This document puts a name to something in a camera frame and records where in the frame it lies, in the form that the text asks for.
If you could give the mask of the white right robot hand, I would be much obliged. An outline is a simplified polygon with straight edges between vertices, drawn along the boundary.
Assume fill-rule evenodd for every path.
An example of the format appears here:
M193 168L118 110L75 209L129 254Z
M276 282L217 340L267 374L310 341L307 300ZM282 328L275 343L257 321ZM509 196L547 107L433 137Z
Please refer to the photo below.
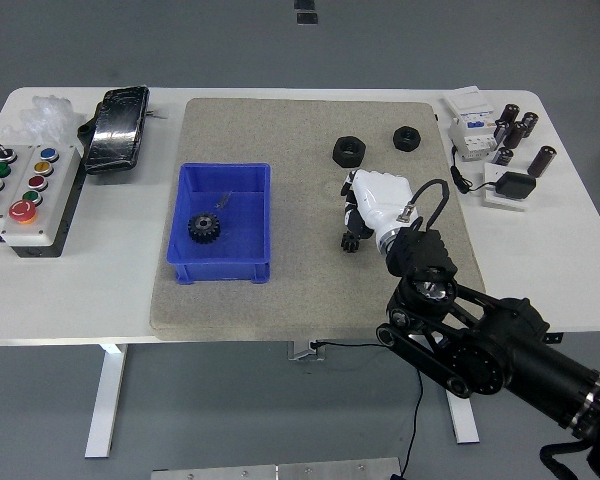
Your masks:
M379 253L386 256L400 229L417 219L414 194L402 176L357 169L348 174L340 195L347 228L341 248L348 253L356 252L361 240L374 237Z

